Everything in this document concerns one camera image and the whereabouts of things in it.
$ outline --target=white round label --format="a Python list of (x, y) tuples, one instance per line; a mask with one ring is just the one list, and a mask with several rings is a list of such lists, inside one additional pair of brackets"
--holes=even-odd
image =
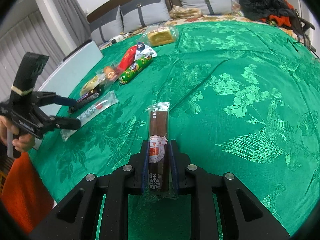
[(165, 136), (150, 136), (149, 138), (149, 163), (157, 163), (164, 157), (164, 146), (167, 144)]

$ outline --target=black strap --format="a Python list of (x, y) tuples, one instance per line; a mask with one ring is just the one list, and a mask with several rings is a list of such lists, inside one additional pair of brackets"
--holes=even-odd
[(209, 10), (210, 15), (213, 15), (213, 14), (214, 14), (214, 11), (212, 10), (210, 0), (204, 0), (204, 2), (206, 3), (206, 5), (207, 5), (207, 7), (208, 7), (208, 10)]
[(104, 39), (104, 37), (103, 37), (101, 26), (99, 27), (99, 32), (100, 32), (102, 41), (103, 41), (104, 43), (106, 43), (107, 41), (106, 41), (106, 40)]
[(141, 3), (137, 4), (137, 9), (138, 9), (138, 14), (139, 14), (139, 19), (142, 27), (146, 27), (144, 21), (143, 21), (143, 16), (142, 16), (142, 10), (141, 10)]

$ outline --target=person's arm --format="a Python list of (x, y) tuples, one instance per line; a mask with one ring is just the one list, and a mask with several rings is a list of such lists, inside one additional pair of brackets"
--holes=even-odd
[[(7, 130), (18, 134), (19, 129), (3, 116), (0, 116), (0, 153), (6, 154)], [(15, 148), (22, 152), (21, 157), (13, 162), (6, 178), (0, 199), (8, 213), (29, 234), (33, 228), (47, 216), (53, 207), (53, 199), (43, 185), (29, 155), (35, 139), (27, 134), (12, 141)]]

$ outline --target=green satin fabric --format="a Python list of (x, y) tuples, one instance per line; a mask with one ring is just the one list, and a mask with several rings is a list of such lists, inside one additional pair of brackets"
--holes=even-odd
[[(86, 174), (126, 164), (148, 138), (147, 106), (170, 101), (169, 139), (208, 172), (234, 173), (292, 235), (319, 197), (320, 64), (272, 26), (225, 21), (177, 28), (178, 42), (155, 48), (158, 57), (129, 84), (113, 84), (118, 104), (67, 142), (56, 130), (30, 152), (41, 179), (59, 201)], [(137, 39), (104, 49), (71, 97)], [(59, 115), (67, 116), (67, 107)], [(189, 239), (189, 213), (188, 196), (157, 203), (130, 197), (129, 239)]]

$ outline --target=human hand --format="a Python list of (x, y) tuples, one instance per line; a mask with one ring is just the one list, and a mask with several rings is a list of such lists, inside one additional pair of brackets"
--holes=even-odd
[[(7, 144), (7, 131), (10, 130), (13, 134), (19, 134), (19, 128), (15, 127), (6, 117), (0, 115), (0, 140), (4, 145)], [(27, 152), (35, 145), (35, 138), (30, 134), (25, 134), (14, 139), (12, 145), (19, 152)]]

